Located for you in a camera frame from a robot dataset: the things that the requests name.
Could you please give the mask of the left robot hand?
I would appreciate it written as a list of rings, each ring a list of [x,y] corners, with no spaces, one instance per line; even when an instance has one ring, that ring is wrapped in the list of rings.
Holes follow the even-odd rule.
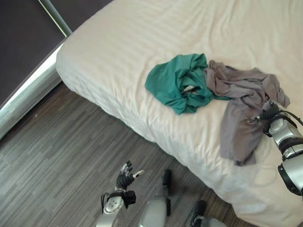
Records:
[[[127,187],[131,185],[136,178],[144,174],[144,170],[139,170],[135,173],[132,173],[132,163],[131,161],[125,162],[118,174],[118,177],[115,182],[115,190],[126,191]]]

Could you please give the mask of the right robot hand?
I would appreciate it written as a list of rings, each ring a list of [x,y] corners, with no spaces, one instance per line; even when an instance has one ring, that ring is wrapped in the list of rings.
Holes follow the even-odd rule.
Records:
[[[269,120],[277,115],[280,111],[279,106],[271,99],[267,101],[268,109],[263,110],[263,112],[258,116],[251,116],[250,121],[260,121],[260,120]]]

